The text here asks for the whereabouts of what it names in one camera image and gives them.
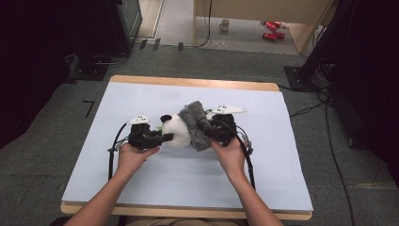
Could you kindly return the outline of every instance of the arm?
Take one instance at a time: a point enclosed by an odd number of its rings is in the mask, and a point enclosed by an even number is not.
[[[282,225],[244,174],[244,154],[238,140],[232,139],[227,147],[220,146],[214,140],[211,140],[211,144],[217,153],[220,165],[240,198],[249,225]]]
[[[120,148],[115,175],[65,225],[105,225],[120,193],[143,165],[146,158],[159,151],[159,147],[144,152],[126,143]]]

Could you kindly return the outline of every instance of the panda plush toy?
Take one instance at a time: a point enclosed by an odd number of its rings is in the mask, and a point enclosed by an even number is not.
[[[191,145],[197,151],[204,151],[211,147],[211,142],[204,135],[204,128],[212,128],[206,118],[205,111],[199,101],[193,102],[178,114],[161,117],[162,135],[173,134],[173,139],[166,144],[172,147]]]

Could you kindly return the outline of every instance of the gray floor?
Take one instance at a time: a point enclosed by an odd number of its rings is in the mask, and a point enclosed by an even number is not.
[[[148,45],[135,48],[121,64],[110,66],[103,82],[63,84],[30,129],[0,151],[0,225],[48,225],[64,216],[63,190],[114,74],[273,82],[288,86],[283,66],[301,66],[305,56]],[[318,103],[314,93],[282,90],[291,113]],[[86,118],[89,104],[95,101]],[[356,225],[397,225],[399,191],[386,165],[367,150],[351,150],[339,115],[327,108],[331,138],[347,183]],[[325,109],[292,118],[305,180],[312,197],[309,221],[285,225],[351,225],[348,204],[327,140]],[[109,225],[115,225],[112,218]]]

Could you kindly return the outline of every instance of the table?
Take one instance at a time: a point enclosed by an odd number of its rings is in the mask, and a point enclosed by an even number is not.
[[[123,87],[125,86],[136,86],[135,89],[137,89],[136,93],[142,93],[143,89],[140,89],[140,87],[145,87],[146,89],[152,89],[151,93],[156,93],[156,90],[154,88],[157,88],[158,90],[163,90],[163,89],[168,89],[168,92],[165,92],[165,94],[168,96],[169,94],[172,96],[175,96],[177,99],[179,99],[178,97],[178,92],[176,92],[176,90],[178,89],[190,89],[193,90],[192,92],[195,94],[196,89],[207,89],[208,93],[212,93],[213,91],[217,90],[218,92],[225,92],[228,91],[229,93],[231,93],[231,96],[234,96],[232,93],[232,90],[235,90],[235,94],[242,94],[242,93],[264,93],[266,90],[270,91],[270,93],[274,93],[278,96],[280,96],[279,93],[279,87],[276,84],[270,84],[270,83],[254,83],[254,82],[236,82],[236,81],[220,81],[220,80],[200,80],[200,79],[185,79],[185,78],[165,78],[165,77],[145,77],[145,76],[123,76],[123,75],[115,75],[111,78],[110,83],[108,85],[108,88],[105,92],[105,95],[103,97],[102,103],[99,107],[99,110],[96,114],[96,118],[94,119],[94,122],[90,128],[90,131],[88,133],[88,138],[85,142],[85,145],[82,149],[81,154],[79,155],[78,161],[76,163],[75,169],[73,170],[72,173],[72,177],[68,183],[68,186],[66,188],[66,191],[64,193],[64,197],[63,197],[63,201],[61,203],[61,211],[63,213],[66,214],[74,214],[76,213],[95,193],[97,193],[97,191],[102,187],[103,184],[106,183],[106,172],[107,172],[107,158],[103,157],[104,152],[106,152],[106,148],[103,147],[102,149],[104,149],[103,151],[99,150],[99,151],[95,151],[93,152],[93,147],[96,147],[96,149],[98,149],[98,146],[95,146],[95,144],[97,142],[102,142],[104,139],[109,139],[112,140],[116,134],[116,132],[118,131],[120,125],[116,124],[115,128],[111,130],[110,134],[112,134],[113,136],[109,136],[109,135],[105,135],[104,137],[101,137],[102,134],[106,134],[106,129],[104,129],[101,134],[97,134],[96,136],[93,137],[93,133],[96,133],[96,131],[98,130],[96,126],[100,126],[100,128],[106,128],[107,125],[100,125],[100,123],[109,123],[109,124],[115,124],[115,121],[120,121],[120,119],[115,119],[115,118],[109,118],[107,117],[107,120],[104,121],[104,112],[106,111],[106,109],[109,109],[109,107],[104,106],[104,105],[109,105],[107,103],[115,103],[114,98],[112,98],[113,95],[116,95],[119,98],[122,98],[121,94],[123,91],[120,92],[119,89],[113,89],[113,87],[118,86],[120,89],[123,89]],[[129,92],[129,90],[131,92],[133,87],[129,87],[128,89],[123,89],[123,90],[127,90]],[[145,96],[136,96],[133,95],[132,97],[129,97],[132,99],[142,99],[142,98],[146,98]],[[115,109],[115,110],[111,110],[112,114],[118,114],[118,112],[121,112],[120,109]],[[291,140],[294,140],[294,136],[293,134],[289,135]],[[290,162],[290,166],[289,168],[295,168],[295,167],[299,167],[299,169],[296,169],[296,171],[299,170],[300,173],[298,173],[298,175],[295,177],[295,181],[296,184],[295,186],[298,186],[294,189],[294,196],[298,197],[300,200],[304,199],[305,201],[305,209],[306,210],[274,210],[274,213],[277,215],[278,218],[280,219],[300,219],[300,220],[306,220],[311,218],[311,211],[312,211],[312,207],[311,207],[311,201],[310,201],[310,197],[309,197],[309,193],[307,191],[306,188],[306,184],[304,183],[303,180],[303,175],[301,174],[301,170],[300,170],[300,165],[299,165],[299,160],[298,160],[298,156],[297,156],[297,152],[296,152],[296,148],[295,147],[291,147],[290,149],[295,151],[295,154],[292,156],[293,160],[289,160]],[[186,151],[179,153],[178,151],[173,151],[173,152],[177,152],[175,155],[179,156],[179,157],[185,157],[187,160],[185,161],[191,161],[188,162],[187,164],[190,165],[192,163],[194,163],[194,165],[196,164],[195,161],[193,162],[193,159],[189,159],[189,155],[192,153],[187,153]],[[222,172],[222,169],[220,168],[220,166],[218,166],[220,169],[214,169],[214,166],[218,165],[218,162],[216,160],[216,157],[214,155],[214,152],[208,152],[205,153],[207,151],[201,152],[201,153],[195,153],[195,154],[199,154],[199,156],[201,156],[201,164],[206,164],[207,168],[211,168],[213,169],[212,171],[212,176],[209,176],[207,178],[210,177],[214,177],[215,178],[211,178],[212,180],[217,180],[217,182],[219,183],[218,186],[220,186],[220,188],[223,188],[223,185],[228,185],[229,182],[227,180],[227,177],[224,174],[224,172]],[[161,149],[160,153],[164,153],[165,155],[171,154],[168,153],[168,149],[164,148],[164,146]],[[88,155],[90,154],[95,154],[95,156],[90,157],[89,161],[85,160],[85,158],[88,157]],[[150,166],[151,165],[151,161],[153,159],[156,159],[156,156],[159,156],[158,160],[163,161],[163,164],[161,164],[162,166],[158,165],[154,165],[152,164],[152,166],[150,168],[146,168],[146,166]],[[257,178],[262,178],[262,174],[261,174],[261,166],[259,163],[257,163],[257,159],[252,160],[253,164],[254,164],[254,170],[255,170],[255,179],[257,180]],[[152,158],[150,158],[146,164],[142,167],[142,169],[138,172],[142,172],[143,173],[148,173],[146,175],[143,174],[139,174],[139,175],[135,175],[133,180],[137,179],[137,181],[139,181],[142,185],[146,184],[146,183],[153,183],[149,180],[143,180],[142,177],[150,177],[150,178],[154,178],[156,176],[159,176],[159,169],[154,169],[153,167],[158,167],[158,168],[162,168],[164,165],[167,165],[168,163],[165,161],[165,158],[163,159],[161,154],[157,154],[155,156],[152,156]],[[151,174],[151,170],[158,170],[156,173]],[[276,183],[278,183],[279,178],[275,178],[273,180],[276,180]],[[258,181],[259,183],[259,189],[262,190],[262,183],[261,181]],[[97,187],[94,187],[94,189],[90,186],[92,186],[92,184],[97,184]],[[135,192],[140,192],[140,187],[136,187],[133,188],[133,186],[136,186],[137,183],[132,182],[132,185],[129,185],[125,188],[125,189],[134,189]],[[121,195],[122,199],[130,199],[132,194],[129,192],[125,192],[127,194],[123,194]],[[113,215],[123,215],[123,216],[147,216],[147,217],[174,217],[174,218],[245,218],[245,214],[242,211],[242,208],[228,208],[228,207],[219,207],[219,208],[214,208],[214,207],[205,207],[205,206],[184,206],[182,205],[178,205],[178,206],[171,206],[171,205],[162,205],[162,204],[155,204],[156,202],[154,202],[153,204],[130,204],[130,203],[121,203],[120,201],[117,203],[116,207],[113,209],[112,214]],[[226,204],[226,206],[229,205],[236,205],[237,201],[234,201]]]
[[[211,0],[194,0],[193,34],[196,44],[196,17],[208,17]],[[298,53],[302,53],[318,25],[328,24],[338,0],[217,0],[212,2],[212,17],[277,21],[289,24]]]

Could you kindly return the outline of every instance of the person's right hand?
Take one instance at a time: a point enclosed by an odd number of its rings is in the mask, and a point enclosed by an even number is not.
[[[211,145],[217,153],[219,162],[225,170],[229,180],[245,176],[244,174],[244,154],[241,150],[240,142],[235,137],[226,147],[221,146],[217,141],[211,139]]]

